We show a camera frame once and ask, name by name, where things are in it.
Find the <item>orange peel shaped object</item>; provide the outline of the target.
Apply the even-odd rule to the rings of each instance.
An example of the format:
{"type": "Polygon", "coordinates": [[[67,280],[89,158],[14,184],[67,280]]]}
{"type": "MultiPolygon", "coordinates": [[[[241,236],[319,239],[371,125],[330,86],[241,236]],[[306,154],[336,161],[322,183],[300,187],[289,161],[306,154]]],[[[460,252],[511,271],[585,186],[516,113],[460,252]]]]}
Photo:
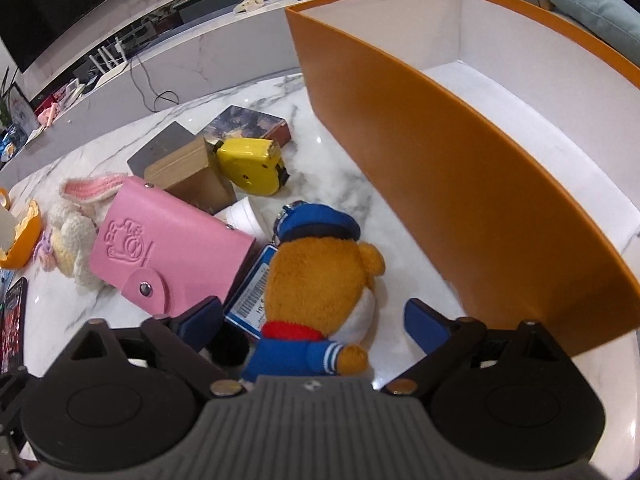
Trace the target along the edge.
{"type": "Polygon", "coordinates": [[[15,217],[8,206],[9,194],[1,190],[1,269],[20,270],[32,258],[42,231],[38,203],[31,200],[23,212],[15,217]]]}

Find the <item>pink leather card wallet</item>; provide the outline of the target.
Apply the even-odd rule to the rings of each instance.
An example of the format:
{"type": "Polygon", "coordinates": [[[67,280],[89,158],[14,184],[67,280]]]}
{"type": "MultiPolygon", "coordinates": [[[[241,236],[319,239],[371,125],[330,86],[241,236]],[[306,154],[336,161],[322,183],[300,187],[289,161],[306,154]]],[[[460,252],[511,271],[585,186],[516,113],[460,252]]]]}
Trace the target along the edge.
{"type": "Polygon", "coordinates": [[[89,257],[91,272],[149,314],[224,301],[255,237],[144,182],[116,193],[89,257]]]}

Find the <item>orange storage box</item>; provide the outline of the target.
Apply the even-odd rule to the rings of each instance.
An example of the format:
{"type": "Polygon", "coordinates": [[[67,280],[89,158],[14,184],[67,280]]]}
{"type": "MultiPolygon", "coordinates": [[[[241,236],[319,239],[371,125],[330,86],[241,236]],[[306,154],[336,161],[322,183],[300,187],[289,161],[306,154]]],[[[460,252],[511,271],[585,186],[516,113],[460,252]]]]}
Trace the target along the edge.
{"type": "Polygon", "coordinates": [[[523,0],[286,12],[309,101],[462,308],[572,356],[639,325],[639,70],[523,0]]]}

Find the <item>white barcode card packet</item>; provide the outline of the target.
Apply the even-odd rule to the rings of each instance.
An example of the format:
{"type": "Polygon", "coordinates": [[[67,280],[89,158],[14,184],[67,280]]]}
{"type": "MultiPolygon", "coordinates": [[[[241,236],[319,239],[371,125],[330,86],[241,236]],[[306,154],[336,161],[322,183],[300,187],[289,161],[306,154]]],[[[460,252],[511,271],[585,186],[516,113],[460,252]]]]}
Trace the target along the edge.
{"type": "Polygon", "coordinates": [[[262,248],[239,288],[224,307],[226,320],[254,339],[262,336],[262,326],[266,322],[265,289],[270,263],[277,251],[278,248],[273,245],[262,248]]]}

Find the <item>black flat gift box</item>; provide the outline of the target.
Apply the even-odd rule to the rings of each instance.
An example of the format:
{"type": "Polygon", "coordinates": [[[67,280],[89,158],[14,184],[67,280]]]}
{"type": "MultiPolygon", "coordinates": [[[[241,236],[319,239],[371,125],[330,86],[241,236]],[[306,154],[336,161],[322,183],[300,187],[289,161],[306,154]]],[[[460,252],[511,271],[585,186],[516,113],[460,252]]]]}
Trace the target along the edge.
{"type": "Polygon", "coordinates": [[[193,140],[194,134],[192,132],[178,122],[172,122],[129,157],[127,165],[134,176],[142,178],[144,170],[154,162],[158,162],[193,140]]]}

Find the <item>picture printed card box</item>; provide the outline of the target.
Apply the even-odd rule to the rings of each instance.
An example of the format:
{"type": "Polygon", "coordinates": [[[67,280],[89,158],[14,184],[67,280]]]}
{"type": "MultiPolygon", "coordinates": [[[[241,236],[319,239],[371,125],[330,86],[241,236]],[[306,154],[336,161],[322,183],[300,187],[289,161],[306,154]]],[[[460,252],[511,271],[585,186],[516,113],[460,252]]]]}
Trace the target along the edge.
{"type": "Polygon", "coordinates": [[[198,133],[215,143],[230,138],[266,139],[281,148],[291,141],[291,131],[283,118],[258,110],[230,105],[206,124],[198,133]]]}

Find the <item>light blue cushion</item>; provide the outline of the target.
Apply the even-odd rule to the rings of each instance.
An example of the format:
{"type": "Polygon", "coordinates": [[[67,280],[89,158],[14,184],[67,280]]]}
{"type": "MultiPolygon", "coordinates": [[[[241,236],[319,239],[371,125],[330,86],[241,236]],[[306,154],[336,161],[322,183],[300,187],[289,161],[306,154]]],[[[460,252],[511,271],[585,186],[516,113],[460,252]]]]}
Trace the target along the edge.
{"type": "Polygon", "coordinates": [[[549,0],[561,13],[639,65],[639,12],[624,0],[549,0]]]}

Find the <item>white wifi router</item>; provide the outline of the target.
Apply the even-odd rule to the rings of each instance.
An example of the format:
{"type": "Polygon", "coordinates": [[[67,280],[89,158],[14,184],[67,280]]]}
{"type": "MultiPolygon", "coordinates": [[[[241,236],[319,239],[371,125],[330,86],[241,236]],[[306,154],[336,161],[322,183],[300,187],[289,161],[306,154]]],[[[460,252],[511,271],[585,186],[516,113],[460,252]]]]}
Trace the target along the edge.
{"type": "Polygon", "coordinates": [[[93,53],[89,54],[89,60],[99,72],[96,88],[104,86],[122,74],[130,65],[124,45],[119,38],[115,38],[111,44],[97,47],[93,53]]]}

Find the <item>bear plush blue sailor outfit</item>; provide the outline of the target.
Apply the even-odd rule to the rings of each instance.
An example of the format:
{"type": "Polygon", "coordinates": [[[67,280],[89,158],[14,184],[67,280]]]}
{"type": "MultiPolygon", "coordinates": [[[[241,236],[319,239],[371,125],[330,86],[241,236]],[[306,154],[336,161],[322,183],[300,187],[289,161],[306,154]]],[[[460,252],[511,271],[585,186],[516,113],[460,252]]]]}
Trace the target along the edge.
{"type": "Polygon", "coordinates": [[[352,216],[303,200],[283,207],[273,234],[265,324],[242,381],[366,372],[362,343],[375,318],[376,280],[386,270],[381,252],[360,240],[352,216]]]}

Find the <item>yellow tape measure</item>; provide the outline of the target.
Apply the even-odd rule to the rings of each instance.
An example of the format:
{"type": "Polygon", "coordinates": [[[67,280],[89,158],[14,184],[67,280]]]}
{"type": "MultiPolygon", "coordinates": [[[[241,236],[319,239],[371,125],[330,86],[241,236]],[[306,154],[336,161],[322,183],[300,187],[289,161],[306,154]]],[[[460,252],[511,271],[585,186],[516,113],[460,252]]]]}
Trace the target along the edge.
{"type": "Polygon", "coordinates": [[[217,141],[214,153],[222,174],[247,194],[271,196],[288,182],[280,145],[268,139],[217,141]]]}

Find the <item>white crochet bunny plush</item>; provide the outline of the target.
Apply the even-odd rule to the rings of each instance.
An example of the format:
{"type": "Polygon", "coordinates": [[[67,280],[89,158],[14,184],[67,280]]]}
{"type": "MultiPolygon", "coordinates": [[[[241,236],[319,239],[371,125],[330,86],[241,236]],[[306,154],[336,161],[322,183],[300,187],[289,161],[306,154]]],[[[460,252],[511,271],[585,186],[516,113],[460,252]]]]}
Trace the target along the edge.
{"type": "Polygon", "coordinates": [[[126,174],[108,172],[61,184],[60,199],[47,211],[46,228],[34,252],[44,272],[58,269],[88,290],[105,286],[90,270],[89,257],[106,212],[127,178],[126,174]]]}

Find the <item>white tv console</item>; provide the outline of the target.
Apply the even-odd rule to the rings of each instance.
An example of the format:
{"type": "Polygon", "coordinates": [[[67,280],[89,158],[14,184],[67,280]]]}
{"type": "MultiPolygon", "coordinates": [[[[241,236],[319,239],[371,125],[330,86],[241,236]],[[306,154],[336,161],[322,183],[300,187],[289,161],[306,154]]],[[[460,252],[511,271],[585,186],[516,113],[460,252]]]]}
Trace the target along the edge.
{"type": "Polygon", "coordinates": [[[276,0],[249,14],[222,14],[143,51],[107,84],[82,96],[1,170],[12,186],[75,148],[166,110],[156,92],[186,103],[218,90],[299,69],[284,9],[276,0]]]}

